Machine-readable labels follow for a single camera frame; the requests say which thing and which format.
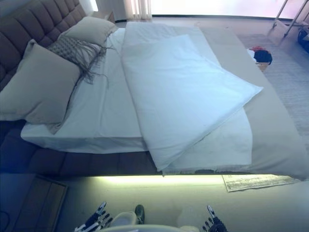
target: white bedsheet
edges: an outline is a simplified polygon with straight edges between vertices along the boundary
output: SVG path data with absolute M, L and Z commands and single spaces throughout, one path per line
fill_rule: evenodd
M 27 123 L 21 137 L 41 147 L 66 152 L 118 153 L 147 150 L 126 86 L 119 53 L 125 29 L 107 40 L 106 58 L 94 64 L 92 85 L 81 82 L 73 98 L 69 117 L 51 134 L 45 125 Z

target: white pillow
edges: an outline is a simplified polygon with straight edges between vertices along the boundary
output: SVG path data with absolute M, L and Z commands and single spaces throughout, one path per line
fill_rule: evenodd
M 60 35 L 72 37 L 78 40 L 84 40 L 88 43 L 104 46 L 106 38 L 118 27 L 105 19 L 84 17 L 76 25 Z
M 79 76 L 75 64 L 31 40 L 16 74 L 0 92 L 0 120 L 61 123 Z

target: gray rug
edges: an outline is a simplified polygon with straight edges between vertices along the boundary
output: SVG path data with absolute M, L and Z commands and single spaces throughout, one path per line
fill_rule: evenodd
M 271 53 L 273 62 L 264 75 L 288 110 L 309 153 L 309 73 L 265 35 L 238 35 L 238 38 L 247 48 L 260 45 Z

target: upholstered headboard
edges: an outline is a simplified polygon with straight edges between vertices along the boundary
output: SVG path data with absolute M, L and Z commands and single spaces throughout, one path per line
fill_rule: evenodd
M 0 91 L 15 74 L 29 40 L 47 47 L 84 16 L 79 0 L 33 0 L 0 19 Z

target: pillow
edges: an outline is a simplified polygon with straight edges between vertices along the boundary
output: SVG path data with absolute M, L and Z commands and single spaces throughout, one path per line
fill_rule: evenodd
M 106 51 L 105 48 L 102 49 L 99 45 L 67 36 L 62 36 L 47 49 L 76 64 L 80 68 L 81 77 L 85 77 L 86 81 L 90 83 L 92 83 L 95 74 L 90 71 L 91 65 L 98 58 L 101 51 L 102 54 Z
M 79 68 L 35 43 L 29 43 L 16 74 L 0 92 L 0 120 L 61 123 Z
M 103 47 L 106 38 L 117 29 L 118 27 L 110 21 L 87 16 L 62 33 L 60 38 L 65 35 Z

